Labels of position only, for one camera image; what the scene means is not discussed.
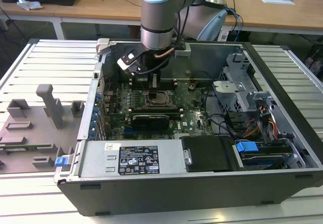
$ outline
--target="yellow wire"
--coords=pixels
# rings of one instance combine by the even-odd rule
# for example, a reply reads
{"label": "yellow wire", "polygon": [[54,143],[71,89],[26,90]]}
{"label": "yellow wire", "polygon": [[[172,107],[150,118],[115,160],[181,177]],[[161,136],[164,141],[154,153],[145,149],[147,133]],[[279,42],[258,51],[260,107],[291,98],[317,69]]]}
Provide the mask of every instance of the yellow wire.
{"label": "yellow wire", "polygon": [[253,129],[251,132],[249,132],[247,135],[245,135],[244,138],[249,137],[250,135],[252,135],[253,133],[255,133],[258,130],[259,130],[259,127],[257,127],[256,129]]}
{"label": "yellow wire", "polygon": [[272,121],[268,121],[273,126],[273,134],[275,135],[275,125]]}

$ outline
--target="desk leg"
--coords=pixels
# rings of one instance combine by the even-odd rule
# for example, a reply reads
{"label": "desk leg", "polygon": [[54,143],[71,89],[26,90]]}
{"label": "desk leg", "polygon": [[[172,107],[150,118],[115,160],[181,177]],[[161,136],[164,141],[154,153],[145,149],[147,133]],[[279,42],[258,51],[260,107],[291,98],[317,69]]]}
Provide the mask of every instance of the desk leg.
{"label": "desk leg", "polygon": [[8,31],[8,26],[7,26],[6,21],[4,19],[0,19],[0,29],[2,31]]}
{"label": "desk leg", "polygon": [[276,37],[277,37],[277,35],[278,35],[278,33],[273,33],[273,34],[271,35],[270,39],[268,40],[268,42],[269,42],[270,44],[273,44],[273,43],[274,43],[274,40],[275,40],[275,39],[276,39]]}
{"label": "desk leg", "polygon": [[227,41],[231,26],[223,26],[218,36],[218,41]]}
{"label": "desk leg", "polygon": [[130,26],[130,38],[137,39],[140,33],[140,26]]}
{"label": "desk leg", "polygon": [[65,34],[62,29],[62,21],[60,18],[55,18],[55,20],[52,21],[52,24],[54,25],[56,37],[58,40],[65,40]]}
{"label": "desk leg", "polygon": [[95,34],[97,36],[101,36],[100,24],[94,24],[95,27]]}

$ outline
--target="blue tab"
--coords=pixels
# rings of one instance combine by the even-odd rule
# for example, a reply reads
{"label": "blue tab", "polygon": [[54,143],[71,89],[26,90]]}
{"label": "blue tab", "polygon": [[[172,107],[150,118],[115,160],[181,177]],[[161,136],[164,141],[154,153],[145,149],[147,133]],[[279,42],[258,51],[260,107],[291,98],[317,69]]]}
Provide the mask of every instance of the blue tab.
{"label": "blue tab", "polygon": [[68,157],[58,157],[55,161],[55,167],[68,167],[69,158]]}
{"label": "blue tab", "polygon": [[258,152],[259,149],[255,142],[250,141],[240,141],[236,144],[238,152]]}

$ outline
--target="motherboard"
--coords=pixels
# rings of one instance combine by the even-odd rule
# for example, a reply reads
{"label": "motherboard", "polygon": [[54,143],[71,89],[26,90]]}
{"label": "motherboard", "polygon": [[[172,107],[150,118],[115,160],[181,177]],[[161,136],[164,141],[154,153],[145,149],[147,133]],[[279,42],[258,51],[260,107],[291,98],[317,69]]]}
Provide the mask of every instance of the motherboard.
{"label": "motherboard", "polygon": [[105,124],[108,140],[179,139],[212,135],[205,116],[205,87],[180,81],[173,90],[146,90],[106,84]]}

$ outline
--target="blue cable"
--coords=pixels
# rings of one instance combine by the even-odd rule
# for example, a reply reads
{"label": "blue cable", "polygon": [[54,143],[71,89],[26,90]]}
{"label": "blue cable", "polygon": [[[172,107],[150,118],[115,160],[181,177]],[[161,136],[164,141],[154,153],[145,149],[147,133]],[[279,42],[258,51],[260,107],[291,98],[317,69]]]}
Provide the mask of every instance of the blue cable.
{"label": "blue cable", "polygon": [[241,31],[241,29],[242,29],[242,26],[241,26],[241,21],[240,21],[240,17],[237,15],[237,13],[235,13],[231,8],[229,8],[229,7],[227,7],[231,12],[232,12],[232,14],[235,16],[235,18],[237,18],[237,20],[238,20],[238,22],[239,22],[239,24],[238,24],[238,34],[237,34],[237,36],[236,36],[236,39],[234,40],[234,41],[237,41],[237,39],[238,39],[238,36],[239,36],[239,34],[240,34],[240,31]]}
{"label": "blue cable", "polygon": [[236,39],[235,39],[234,41],[237,41],[237,39],[238,39],[238,37],[239,37],[239,34],[240,34],[240,31],[241,31],[241,28],[242,28],[242,26],[241,26],[241,21],[240,21],[240,17],[239,17],[239,16],[237,16],[237,18],[238,18],[238,21],[239,21],[238,34],[237,34]]}

